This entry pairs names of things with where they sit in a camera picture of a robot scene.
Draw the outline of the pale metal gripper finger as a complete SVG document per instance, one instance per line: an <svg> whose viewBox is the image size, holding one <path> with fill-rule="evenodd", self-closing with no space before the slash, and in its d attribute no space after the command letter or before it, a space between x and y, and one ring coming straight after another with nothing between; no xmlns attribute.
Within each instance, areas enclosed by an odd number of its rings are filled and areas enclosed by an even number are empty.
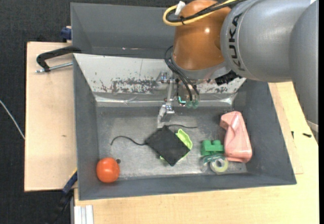
<svg viewBox="0 0 324 224"><path fill-rule="evenodd" d="M162 105L158 112L158 116L157 116L157 127L158 128L161 128L164 126L163 119L164 119L165 112L166 112L165 105Z"/></svg>
<svg viewBox="0 0 324 224"><path fill-rule="evenodd" d="M173 110L172 105L163 105L163 122L170 122L174 114L175 111Z"/></svg>

